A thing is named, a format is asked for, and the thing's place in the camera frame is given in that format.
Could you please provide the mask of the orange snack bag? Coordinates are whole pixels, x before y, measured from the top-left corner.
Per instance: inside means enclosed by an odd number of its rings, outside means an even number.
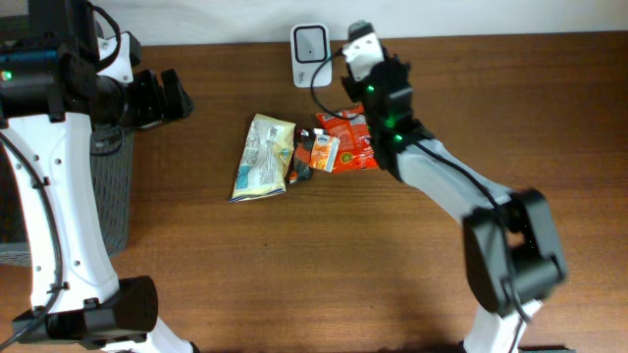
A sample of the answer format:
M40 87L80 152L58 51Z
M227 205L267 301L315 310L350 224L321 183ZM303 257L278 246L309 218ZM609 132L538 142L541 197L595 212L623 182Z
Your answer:
M364 108L357 105L337 112L342 119L326 113L317 113L316 118L323 129L340 140L333 172L378 169L374 150L370 145L370 131L363 115Z

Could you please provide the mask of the orange tissue pack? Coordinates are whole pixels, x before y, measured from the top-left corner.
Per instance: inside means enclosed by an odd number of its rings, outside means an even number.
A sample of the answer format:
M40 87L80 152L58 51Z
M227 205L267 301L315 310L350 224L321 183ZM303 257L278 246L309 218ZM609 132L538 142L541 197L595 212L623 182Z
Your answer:
M309 167L331 173L340 147L335 136L317 134L310 154Z

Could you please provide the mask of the yellow white wipes pack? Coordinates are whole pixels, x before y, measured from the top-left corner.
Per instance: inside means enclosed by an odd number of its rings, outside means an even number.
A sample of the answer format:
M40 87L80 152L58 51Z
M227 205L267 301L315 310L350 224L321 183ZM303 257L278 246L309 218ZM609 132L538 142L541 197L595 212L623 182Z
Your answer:
M294 151L295 123L256 114L238 164L232 203L286 192Z

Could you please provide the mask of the black silver snack packet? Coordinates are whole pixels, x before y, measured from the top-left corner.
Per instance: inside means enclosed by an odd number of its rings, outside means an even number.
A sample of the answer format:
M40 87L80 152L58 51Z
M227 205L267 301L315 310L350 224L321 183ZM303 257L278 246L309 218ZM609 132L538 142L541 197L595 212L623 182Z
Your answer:
M298 128L294 133L293 155L288 171L289 184L307 181L312 178L313 172L309 166L311 152L318 134L323 134L321 128Z

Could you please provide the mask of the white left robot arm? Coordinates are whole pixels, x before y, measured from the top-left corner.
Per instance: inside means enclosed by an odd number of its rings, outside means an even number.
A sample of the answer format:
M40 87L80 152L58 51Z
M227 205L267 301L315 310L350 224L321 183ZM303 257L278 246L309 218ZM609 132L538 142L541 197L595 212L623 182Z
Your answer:
M1 142L16 178L32 265L30 308L12 341L103 352L192 352L160 319L151 277L119 278L92 184L91 136L187 118L178 74L140 71L135 37L87 0L1 5Z

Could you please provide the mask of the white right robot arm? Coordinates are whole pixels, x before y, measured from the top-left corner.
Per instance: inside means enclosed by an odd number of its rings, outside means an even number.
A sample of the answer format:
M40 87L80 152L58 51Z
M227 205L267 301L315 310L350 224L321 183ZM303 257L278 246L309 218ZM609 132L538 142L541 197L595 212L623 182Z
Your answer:
M479 308L463 352L517 352L525 329L568 275L550 204L453 157L413 117L409 67L373 40L340 51L342 84L361 103L379 166L431 198L462 228L469 286Z

